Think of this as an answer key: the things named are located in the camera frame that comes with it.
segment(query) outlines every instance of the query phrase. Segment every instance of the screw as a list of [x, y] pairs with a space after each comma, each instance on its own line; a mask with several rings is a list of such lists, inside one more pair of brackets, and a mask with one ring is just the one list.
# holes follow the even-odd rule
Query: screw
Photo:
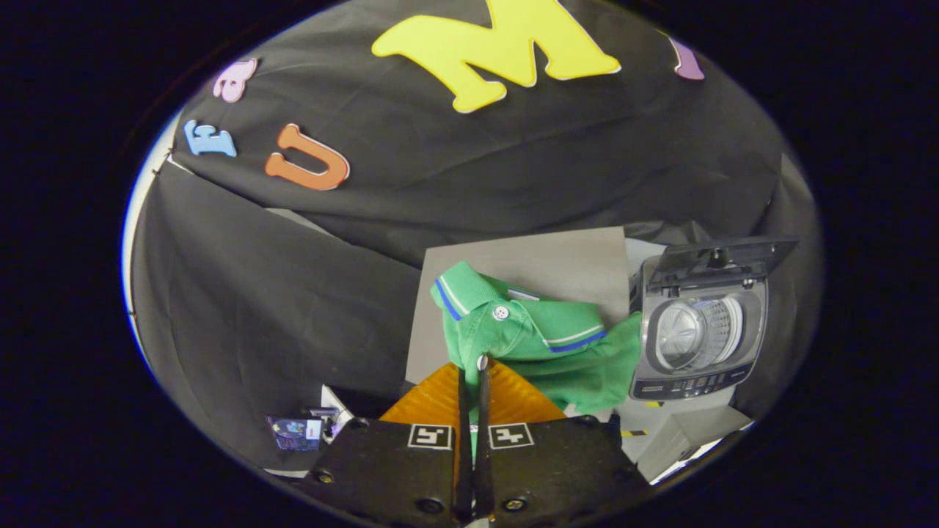
[[505, 508], [505, 511], [519, 511], [523, 509], [527, 504], [528, 503], [526, 503], [522, 499], [510, 499], [508, 501], [505, 501], [502, 507]]
[[424, 513], [430, 513], [434, 515], [437, 515], [443, 511], [443, 505], [434, 499], [422, 499], [421, 501], [418, 501], [417, 507]]

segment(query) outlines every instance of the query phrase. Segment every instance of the foam letter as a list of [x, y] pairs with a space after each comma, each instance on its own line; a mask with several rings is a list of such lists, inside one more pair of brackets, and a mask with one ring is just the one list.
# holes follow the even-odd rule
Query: foam letter
[[277, 136], [277, 146], [283, 149], [295, 148], [319, 159], [326, 164], [326, 171], [313, 172], [304, 169], [288, 162], [280, 152], [274, 152], [268, 156], [268, 162], [264, 165], [264, 172], [268, 176], [289, 179], [298, 185], [317, 191], [335, 189], [349, 177], [349, 162], [342, 154], [303, 135], [300, 133], [300, 127], [293, 123], [281, 130], [280, 135]]
[[558, 0], [486, 0], [492, 29], [441, 17], [418, 15], [396, 24], [372, 45], [377, 56], [403, 55], [456, 95], [454, 109], [469, 113], [506, 94], [470, 65], [517, 85], [537, 81], [533, 44], [545, 52], [545, 73], [558, 80], [614, 73], [615, 58], [604, 54]]
[[195, 119], [187, 122], [182, 127], [186, 135], [186, 141], [189, 143], [189, 150], [198, 156], [203, 152], [222, 152], [232, 158], [237, 155], [235, 152], [235, 143], [232, 141], [232, 135], [226, 131], [215, 133], [215, 127], [211, 125], [195, 126]]
[[251, 59], [245, 62], [236, 62], [229, 66], [215, 81], [212, 87], [212, 95], [222, 96], [222, 99], [228, 102], [235, 102], [241, 99], [244, 93], [245, 82], [254, 75], [254, 69], [257, 68], [257, 59]]

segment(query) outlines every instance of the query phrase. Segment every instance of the blue stripe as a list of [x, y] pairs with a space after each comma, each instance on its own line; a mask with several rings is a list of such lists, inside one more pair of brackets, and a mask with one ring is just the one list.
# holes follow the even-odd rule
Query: blue stripe
[[440, 294], [440, 298], [443, 299], [443, 305], [446, 306], [447, 310], [450, 311], [450, 315], [453, 316], [456, 320], [462, 319], [463, 316], [456, 312], [454, 306], [450, 304], [450, 300], [447, 299], [447, 292], [443, 290], [443, 285], [440, 283], [440, 279], [434, 281], [434, 284], [437, 286], [437, 292]]
[[592, 343], [593, 341], [596, 341], [598, 339], [603, 339], [606, 336], [607, 336], [607, 331], [601, 330], [600, 332], [594, 335], [591, 335], [590, 337], [586, 339], [581, 339], [580, 341], [577, 341], [577, 343], [571, 343], [570, 345], [564, 345], [563, 347], [548, 347], [548, 349], [550, 349], [551, 352], [555, 354], [561, 353], [561, 352], [567, 352], [569, 350], [579, 349], [580, 347], [583, 347], [584, 345], [587, 345], [588, 343]]

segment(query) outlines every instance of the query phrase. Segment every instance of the gray surface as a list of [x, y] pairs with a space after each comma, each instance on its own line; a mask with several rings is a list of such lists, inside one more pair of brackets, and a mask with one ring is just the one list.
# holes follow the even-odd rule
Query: gray surface
[[649, 402], [627, 398], [623, 405], [616, 408], [620, 414], [620, 429], [643, 429], [646, 435], [623, 438], [623, 452], [630, 460], [639, 460], [653, 444], [670, 416], [726, 407], [731, 402], [734, 390], [735, 387], [728, 387], [705, 396], [667, 401], [662, 407], [650, 407]]
[[[661, 253], [662, 246], [655, 247]], [[561, 301], [595, 303], [607, 327], [629, 315], [629, 259], [621, 227], [471, 242], [427, 250], [414, 308], [405, 380], [420, 383], [449, 361], [430, 288], [466, 260], [477, 272]]]
[[730, 407], [673, 414], [639, 459], [639, 472], [646, 480], [655, 480], [686, 450], [720, 440], [749, 423], [749, 418]]

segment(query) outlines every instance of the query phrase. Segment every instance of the white stripe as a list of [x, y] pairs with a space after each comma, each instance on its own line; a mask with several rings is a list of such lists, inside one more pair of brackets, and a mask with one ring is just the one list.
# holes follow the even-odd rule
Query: white stripe
[[278, 474], [280, 476], [292, 476], [293, 478], [303, 478], [304, 476], [306, 476], [306, 474], [309, 473], [308, 471], [286, 472], [286, 471], [281, 471], [281, 470], [268, 470], [268, 469], [264, 471], [270, 474]]
[[443, 287], [447, 290], [447, 295], [450, 296], [450, 300], [453, 301], [456, 306], [463, 310], [463, 315], [467, 315], [470, 311], [463, 307], [463, 304], [460, 303], [460, 300], [456, 298], [454, 293], [450, 290], [450, 285], [447, 284], [447, 279], [443, 278], [443, 275], [440, 276], [440, 283], [443, 284]]
[[541, 298], [535, 297], [530, 293], [525, 293], [524, 291], [519, 291], [517, 289], [509, 288], [509, 296], [511, 297], [521, 297], [522, 299], [528, 299], [529, 301], [541, 301]]
[[585, 330], [585, 331], [581, 332], [580, 334], [568, 335], [567, 337], [565, 337], [565, 338], [563, 338], [563, 339], [544, 339], [543, 341], [545, 341], [545, 343], [561, 343], [561, 342], [563, 342], [563, 341], [570, 341], [571, 339], [574, 339], [575, 337], [581, 337], [582, 335], [587, 335], [587, 334], [589, 334], [590, 332], [596, 332], [597, 330], [599, 330], [599, 329], [601, 329], [601, 328], [603, 328], [603, 325], [602, 325], [602, 324], [598, 324], [598, 325], [594, 326], [593, 328], [591, 328], [591, 329], [589, 329], [589, 330]]

